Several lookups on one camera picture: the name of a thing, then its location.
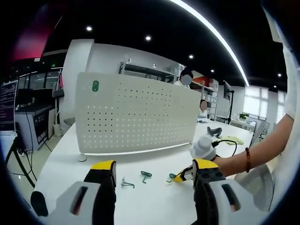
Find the black ceiling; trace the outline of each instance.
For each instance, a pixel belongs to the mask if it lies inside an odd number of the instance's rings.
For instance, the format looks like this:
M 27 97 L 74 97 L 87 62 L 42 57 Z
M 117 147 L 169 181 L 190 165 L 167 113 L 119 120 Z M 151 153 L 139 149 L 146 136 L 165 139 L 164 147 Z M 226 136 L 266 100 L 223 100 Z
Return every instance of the black ceiling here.
M 220 32 L 239 59 L 250 85 L 286 90 L 282 45 L 272 41 L 259 0 L 184 0 Z M 93 27 L 92 32 L 86 26 Z M 152 40 L 145 41 L 150 35 Z M 103 0 L 72 3 L 49 37 L 45 52 L 67 49 L 72 39 L 122 45 L 177 61 L 205 76 L 244 86 L 217 38 L 168 0 Z

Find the white shirt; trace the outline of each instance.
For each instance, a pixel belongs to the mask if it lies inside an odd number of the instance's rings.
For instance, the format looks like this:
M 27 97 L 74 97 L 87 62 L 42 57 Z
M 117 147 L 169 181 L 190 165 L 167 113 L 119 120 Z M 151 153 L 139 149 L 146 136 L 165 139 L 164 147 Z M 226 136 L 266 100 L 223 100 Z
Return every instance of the white shirt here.
M 204 111 L 202 112 L 202 110 L 199 109 L 198 118 L 207 118 L 207 110 L 204 110 Z
M 180 80 L 176 81 L 174 84 L 184 88 L 190 88 L 189 85 L 184 85 Z
M 274 195 L 271 209 L 275 209 L 292 183 L 300 163 L 300 66 L 289 48 L 284 46 L 287 72 L 287 99 L 285 113 L 294 119 L 294 124 L 284 151 L 278 156 L 274 168 Z

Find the ceiling light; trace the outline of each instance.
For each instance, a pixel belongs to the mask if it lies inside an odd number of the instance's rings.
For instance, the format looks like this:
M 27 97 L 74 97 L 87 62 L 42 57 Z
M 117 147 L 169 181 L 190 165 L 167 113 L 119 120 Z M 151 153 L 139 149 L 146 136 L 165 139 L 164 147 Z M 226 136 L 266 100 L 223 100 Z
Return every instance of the ceiling light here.
M 91 31 L 91 30 L 92 30 L 92 27 L 91 27 L 91 26 L 87 26 L 87 27 L 86 27 L 86 30 L 87 30 L 87 31 Z
M 211 25 L 210 22 L 208 22 L 200 13 L 198 13 L 196 10 L 194 10 L 192 7 L 190 7 L 187 3 L 184 3 L 181 0 L 170 0 L 170 1 L 173 2 L 173 3 L 175 3 L 175 4 L 177 4 L 178 6 L 182 7 L 183 9 L 185 9 L 186 11 L 188 11 L 190 14 L 192 14 L 194 17 L 196 17 L 199 21 L 201 21 L 217 37 L 217 39 L 223 44 L 223 46 L 226 48 L 226 50 L 231 55 L 233 61 L 237 65 L 240 73 L 242 74 L 246 85 L 249 87 L 249 82 L 248 82 L 248 80 L 246 78 L 246 75 L 244 73 L 244 70 L 243 70 L 243 68 L 242 68 L 239 60 L 237 59 L 237 57 L 235 56 L 235 54 L 233 53 L 232 49 L 230 48 L 230 46 L 228 45 L 228 43 L 225 41 L 225 39 L 216 30 L 216 28 L 214 28 L 214 26 Z

